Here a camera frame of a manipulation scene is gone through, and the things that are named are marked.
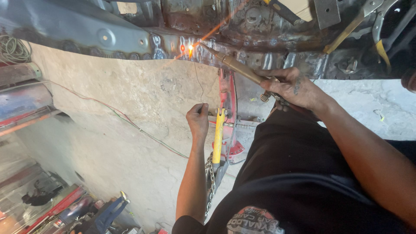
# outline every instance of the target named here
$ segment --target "metal plate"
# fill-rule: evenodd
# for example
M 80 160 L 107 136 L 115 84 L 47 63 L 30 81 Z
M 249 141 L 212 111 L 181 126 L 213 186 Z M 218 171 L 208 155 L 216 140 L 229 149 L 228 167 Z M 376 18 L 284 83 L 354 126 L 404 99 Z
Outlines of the metal plate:
M 324 29 L 341 22 L 337 0 L 314 1 L 320 29 Z

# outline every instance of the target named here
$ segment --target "man's right hand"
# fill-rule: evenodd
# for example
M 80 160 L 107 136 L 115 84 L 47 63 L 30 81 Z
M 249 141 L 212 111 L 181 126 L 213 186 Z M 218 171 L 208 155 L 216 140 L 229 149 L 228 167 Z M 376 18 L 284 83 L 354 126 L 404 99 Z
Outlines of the man's right hand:
M 333 100 L 295 67 L 278 70 L 257 70 L 256 73 L 266 77 L 274 76 L 280 81 L 262 81 L 260 86 L 263 89 L 278 93 L 290 103 L 311 111 L 319 111 L 323 108 L 324 103 Z

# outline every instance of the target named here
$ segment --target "hand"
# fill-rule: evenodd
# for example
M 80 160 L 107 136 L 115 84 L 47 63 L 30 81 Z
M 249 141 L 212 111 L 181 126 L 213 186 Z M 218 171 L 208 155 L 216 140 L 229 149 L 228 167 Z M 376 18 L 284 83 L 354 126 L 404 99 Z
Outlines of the hand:
M 256 73 L 266 77 L 274 76 L 280 81 L 262 81 L 260 83 L 262 88 L 278 93 L 288 102 L 311 111 L 315 111 L 321 107 L 321 103 L 331 99 L 295 67 L 278 70 L 257 70 Z
M 200 103 L 193 106 L 186 113 L 186 120 L 191 129 L 193 140 L 205 138 L 208 134 L 208 103 Z

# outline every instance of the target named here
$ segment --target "shoe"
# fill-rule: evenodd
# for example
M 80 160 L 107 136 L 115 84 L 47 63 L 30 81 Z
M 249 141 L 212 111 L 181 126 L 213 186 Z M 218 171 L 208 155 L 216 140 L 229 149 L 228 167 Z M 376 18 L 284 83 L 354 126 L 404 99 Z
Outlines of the shoe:
M 127 196 L 123 191 L 120 191 L 121 196 L 124 198 L 124 200 L 127 200 Z

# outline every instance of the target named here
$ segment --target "yellow clamp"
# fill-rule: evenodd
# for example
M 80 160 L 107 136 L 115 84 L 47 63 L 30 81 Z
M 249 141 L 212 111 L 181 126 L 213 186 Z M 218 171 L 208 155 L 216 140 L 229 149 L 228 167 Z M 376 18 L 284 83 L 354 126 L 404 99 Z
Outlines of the yellow clamp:
M 380 55 L 380 57 L 386 62 L 387 74 L 390 74 L 390 72 L 391 72 L 390 60 L 389 60 L 389 57 L 386 54 L 386 51 L 384 50 L 384 46 L 383 46 L 383 43 L 381 42 L 381 40 L 379 40 L 379 42 L 376 43 L 376 49 L 377 49 L 377 53 Z
M 224 119 L 225 119 L 225 108 L 217 108 L 217 124 L 215 126 L 215 138 L 214 138 L 214 149 L 212 154 L 212 163 L 220 163 L 221 159 L 221 146 L 223 145 L 223 130 L 224 130 Z

